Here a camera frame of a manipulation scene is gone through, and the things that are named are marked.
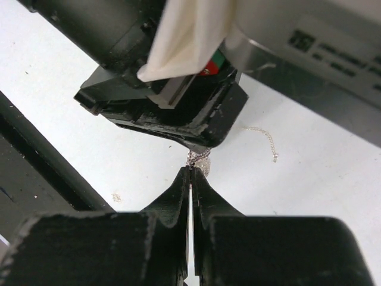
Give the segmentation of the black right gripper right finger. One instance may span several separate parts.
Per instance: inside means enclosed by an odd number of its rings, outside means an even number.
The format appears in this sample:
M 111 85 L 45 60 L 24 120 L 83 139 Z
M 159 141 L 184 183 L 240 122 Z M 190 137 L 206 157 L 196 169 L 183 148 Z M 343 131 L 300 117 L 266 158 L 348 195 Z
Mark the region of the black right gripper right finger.
M 246 216 L 190 173 L 201 285 L 373 285 L 351 230 L 324 216 Z

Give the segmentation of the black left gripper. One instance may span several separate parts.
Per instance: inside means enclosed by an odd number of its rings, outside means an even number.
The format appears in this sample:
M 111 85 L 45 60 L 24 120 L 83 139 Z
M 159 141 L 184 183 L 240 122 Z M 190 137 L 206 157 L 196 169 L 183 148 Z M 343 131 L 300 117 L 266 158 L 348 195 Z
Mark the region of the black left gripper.
M 190 149 L 220 145 L 248 100 L 222 60 L 209 75 L 142 82 L 164 1 L 23 1 L 98 63 L 75 95 L 93 115 Z

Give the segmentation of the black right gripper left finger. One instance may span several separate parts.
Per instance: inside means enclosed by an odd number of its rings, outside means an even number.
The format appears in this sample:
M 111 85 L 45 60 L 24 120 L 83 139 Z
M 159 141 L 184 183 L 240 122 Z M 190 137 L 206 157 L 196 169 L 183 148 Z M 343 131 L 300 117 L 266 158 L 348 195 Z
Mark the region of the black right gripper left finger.
M 183 285 L 190 170 L 139 212 L 39 214 L 1 261 L 2 285 Z

